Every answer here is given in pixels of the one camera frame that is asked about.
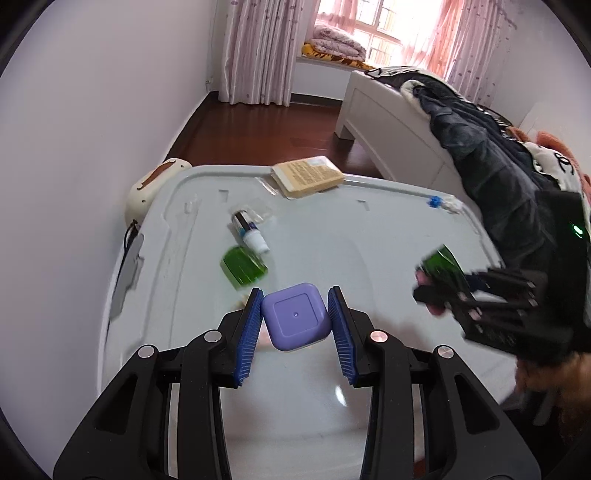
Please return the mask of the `person's right hand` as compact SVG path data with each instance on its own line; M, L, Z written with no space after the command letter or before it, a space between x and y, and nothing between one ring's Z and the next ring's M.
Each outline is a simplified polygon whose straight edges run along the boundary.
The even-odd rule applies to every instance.
M590 419L590 354L576 353L557 366L518 360L516 388L528 392L525 412L533 424L548 422L557 408L563 419Z

